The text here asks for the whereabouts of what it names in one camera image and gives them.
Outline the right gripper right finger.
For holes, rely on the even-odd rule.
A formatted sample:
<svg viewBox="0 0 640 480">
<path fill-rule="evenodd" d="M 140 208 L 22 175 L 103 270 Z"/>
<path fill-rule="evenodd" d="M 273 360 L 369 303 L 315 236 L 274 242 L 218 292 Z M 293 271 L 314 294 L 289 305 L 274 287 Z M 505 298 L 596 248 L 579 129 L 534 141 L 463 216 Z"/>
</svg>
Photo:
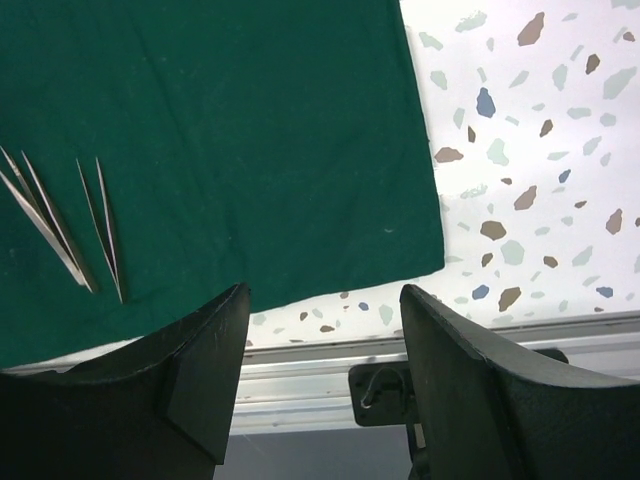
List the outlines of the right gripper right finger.
<svg viewBox="0 0 640 480">
<path fill-rule="evenodd" d="M 406 285 L 404 340 L 435 479 L 635 479 L 639 385 L 522 347 Z"/>
</svg>

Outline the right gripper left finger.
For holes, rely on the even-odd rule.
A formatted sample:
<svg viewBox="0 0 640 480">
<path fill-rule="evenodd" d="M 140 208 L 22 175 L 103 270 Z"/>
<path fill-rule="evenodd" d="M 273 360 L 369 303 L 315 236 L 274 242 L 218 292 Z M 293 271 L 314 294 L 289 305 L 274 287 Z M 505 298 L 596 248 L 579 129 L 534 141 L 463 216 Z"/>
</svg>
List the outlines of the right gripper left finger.
<svg viewBox="0 0 640 480">
<path fill-rule="evenodd" d="M 70 370 L 1 377 L 5 479 L 210 479 L 224 461 L 250 313 L 237 284 Z"/>
</svg>

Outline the steel fine-point tweezers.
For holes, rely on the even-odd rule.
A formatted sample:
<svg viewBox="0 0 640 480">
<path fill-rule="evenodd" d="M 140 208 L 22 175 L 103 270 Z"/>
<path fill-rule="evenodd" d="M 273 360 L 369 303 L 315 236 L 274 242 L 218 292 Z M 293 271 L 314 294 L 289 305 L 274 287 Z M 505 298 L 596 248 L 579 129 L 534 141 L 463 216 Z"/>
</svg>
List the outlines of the steel fine-point tweezers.
<svg viewBox="0 0 640 480">
<path fill-rule="evenodd" d="M 119 261 L 120 255 L 116 221 L 111 208 L 110 196 L 100 159 L 98 157 L 95 158 L 95 168 L 100 189 L 100 205 L 102 216 L 98 215 L 98 205 L 93 199 L 87 176 L 85 175 L 79 160 L 76 160 L 76 165 L 81 179 L 92 224 L 100 243 L 101 251 L 104 255 L 112 281 L 114 283 L 118 300 L 121 305 L 124 305 L 126 303 L 126 291 L 124 285 L 124 277 L 121 272 L 121 265 Z"/>
</svg>

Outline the steel blunt tweezers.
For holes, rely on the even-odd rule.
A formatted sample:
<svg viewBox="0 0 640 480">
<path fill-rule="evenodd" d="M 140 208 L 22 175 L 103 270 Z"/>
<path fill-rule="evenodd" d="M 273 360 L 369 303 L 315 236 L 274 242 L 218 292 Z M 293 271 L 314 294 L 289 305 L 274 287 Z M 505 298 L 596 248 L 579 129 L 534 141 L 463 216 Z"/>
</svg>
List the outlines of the steel blunt tweezers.
<svg viewBox="0 0 640 480">
<path fill-rule="evenodd" d="M 96 294 L 99 291 L 98 283 L 73 240 L 62 213 L 49 196 L 25 152 L 22 151 L 21 154 L 29 170 L 30 181 L 26 179 L 16 160 L 4 148 L 1 148 L 1 153 L 19 183 L 16 187 L 4 173 L 1 173 L 1 180 L 10 194 L 54 250 L 76 283 Z"/>
</svg>

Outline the green surgical cloth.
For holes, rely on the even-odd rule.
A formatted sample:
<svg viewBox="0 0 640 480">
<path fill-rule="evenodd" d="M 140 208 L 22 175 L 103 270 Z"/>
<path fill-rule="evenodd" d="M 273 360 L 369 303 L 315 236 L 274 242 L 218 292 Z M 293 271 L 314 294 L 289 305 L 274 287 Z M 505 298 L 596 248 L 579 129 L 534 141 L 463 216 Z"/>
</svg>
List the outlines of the green surgical cloth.
<svg viewBox="0 0 640 480">
<path fill-rule="evenodd" d="M 1 193 L 1 364 L 152 333 L 245 282 L 255 312 L 444 265 L 396 1 L 5 1 L 1 143 L 98 281 Z M 101 251 L 100 159 L 126 303 Z"/>
</svg>

